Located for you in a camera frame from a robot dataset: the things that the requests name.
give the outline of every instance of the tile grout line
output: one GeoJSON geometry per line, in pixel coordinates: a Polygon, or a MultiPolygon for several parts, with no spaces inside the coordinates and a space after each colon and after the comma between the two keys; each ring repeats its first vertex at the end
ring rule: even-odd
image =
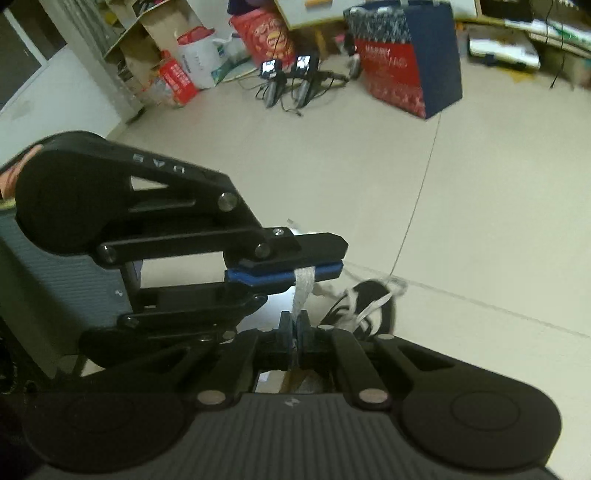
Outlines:
{"type": "Polygon", "coordinates": [[[490,303],[486,303],[486,302],[481,301],[481,300],[471,299],[469,297],[465,297],[464,295],[459,295],[457,293],[452,293],[451,291],[443,290],[442,288],[432,287],[431,285],[426,285],[426,284],[421,283],[421,282],[418,282],[418,281],[409,280],[407,278],[403,278],[403,280],[406,281],[410,285],[414,285],[415,287],[421,287],[421,288],[424,288],[425,290],[436,291],[438,293],[441,293],[441,294],[444,294],[444,295],[448,295],[448,296],[453,297],[453,298],[458,299],[458,300],[463,300],[463,301],[467,301],[469,303],[473,303],[474,305],[478,305],[479,307],[484,307],[484,308],[495,310],[497,312],[510,314],[510,315],[513,315],[514,317],[519,317],[519,318],[521,318],[523,320],[527,320],[529,322],[539,323],[541,325],[544,325],[545,327],[548,327],[548,328],[551,328],[551,329],[554,329],[554,330],[558,330],[559,332],[568,333],[570,335],[575,335],[575,336],[578,336],[580,338],[585,338],[587,340],[591,340],[591,335],[587,335],[585,333],[577,332],[576,330],[571,330],[571,329],[568,329],[568,328],[559,327],[557,325],[554,325],[553,323],[545,322],[544,320],[540,320],[540,319],[537,319],[535,317],[530,317],[530,316],[524,315],[522,313],[513,312],[512,310],[504,309],[503,307],[497,307],[496,305],[491,305],[490,303]]]}
{"type": "Polygon", "coordinates": [[[390,275],[394,274],[394,269],[396,268],[396,264],[398,263],[398,259],[400,258],[400,254],[402,253],[402,249],[404,247],[404,242],[406,241],[406,237],[408,235],[408,231],[410,230],[410,226],[413,222],[414,214],[417,211],[418,201],[421,198],[421,193],[423,192],[423,186],[425,185],[425,179],[427,178],[427,172],[429,171],[429,165],[431,164],[431,157],[433,156],[433,150],[435,149],[435,141],[437,140],[437,133],[439,132],[439,124],[441,123],[441,116],[443,112],[439,113],[439,118],[437,119],[437,127],[435,128],[435,135],[433,137],[433,145],[431,145],[431,151],[429,152],[429,159],[427,160],[427,167],[425,168],[425,173],[423,175],[423,181],[421,182],[421,187],[418,190],[417,200],[414,202],[413,212],[411,213],[410,220],[408,221],[407,229],[404,232],[404,237],[402,237],[402,243],[400,244],[400,248],[398,249],[398,254],[396,255],[396,260],[394,260],[394,266],[390,271],[390,275]]]}

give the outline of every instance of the beige floor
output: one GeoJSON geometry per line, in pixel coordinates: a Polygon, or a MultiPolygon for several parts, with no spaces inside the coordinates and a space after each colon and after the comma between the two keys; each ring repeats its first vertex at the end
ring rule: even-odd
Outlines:
{"type": "MultiPolygon", "coordinates": [[[[398,335],[545,391],[563,418],[549,466],[589,480],[591,96],[467,64],[463,83],[464,99],[428,121],[359,84],[302,118],[222,85],[149,111],[119,140],[222,170],[265,226],[291,218],[342,235],[357,275],[406,278],[398,335]]],[[[222,270],[219,256],[169,259],[145,279],[222,270]]],[[[272,299],[248,326],[272,325],[281,308],[272,299]]],[[[318,317],[327,300],[309,308],[318,317]]]]}

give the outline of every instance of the skin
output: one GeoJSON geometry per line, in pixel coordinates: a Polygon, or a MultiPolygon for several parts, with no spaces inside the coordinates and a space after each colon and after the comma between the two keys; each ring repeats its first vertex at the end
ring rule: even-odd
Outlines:
{"type": "Polygon", "coordinates": [[[42,145],[35,145],[30,149],[22,160],[16,165],[9,168],[4,173],[0,174],[0,194],[3,200],[14,198],[14,193],[17,188],[17,178],[25,164],[33,158],[41,149],[42,145]]]}

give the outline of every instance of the red snack bag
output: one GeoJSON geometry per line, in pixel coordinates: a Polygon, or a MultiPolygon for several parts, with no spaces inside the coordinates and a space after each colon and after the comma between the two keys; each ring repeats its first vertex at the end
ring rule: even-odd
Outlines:
{"type": "Polygon", "coordinates": [[[170,59],[161,65],[158,74],[172,89],[174,99],[179,105],[186,105],[199,91],[174,59],[170,59]]]}
{"type": "Polygon", "coordinates": [[[280,59],[283,66],[294,63],[296,50],[281,17],[262,8],[230,18],[232,25],[246,45],[255,65],[266,60],[280,59]]]}

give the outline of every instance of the metal screw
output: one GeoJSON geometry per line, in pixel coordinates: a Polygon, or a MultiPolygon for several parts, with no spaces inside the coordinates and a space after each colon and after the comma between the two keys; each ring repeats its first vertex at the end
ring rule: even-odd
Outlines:
{"type": "Polygon", "coordinates": [[[129,328],[136,328],[139,325],[139,320],[135,317],[125,317],[123,323],[129,328]]]}
{"type": "Polygon", "coordinates": [[[231,212],[238,205],[238,197],[231,192],[225,192],[217,199],[217,206],[223,212],[231,212]]]}
{"type": "Polygon", "coordinates": [[[197,400],[203,405],[219,405],[226,400],[226,394],[219,390],[203,390],[197,395],[197,400]]]}
{"type": "Polygon", "coordinates": [[[258,244],[255,248],[255,255],[260,259],[267,258],[271,255],[271,247],[267,244],[258,244]]]}
{"type": "Polygon", "coordinates": [[[98,249],[100,257],[107,263],[114,263],[117,260],[117,252],[109,245],[101,245],[98,249]]]}
{"type": "Polygon", "coordinates": [[[388,399],[388,392],[379,388],[366,388],[359,392],[359,398],[365,403],[380,404],[388,399]]]}

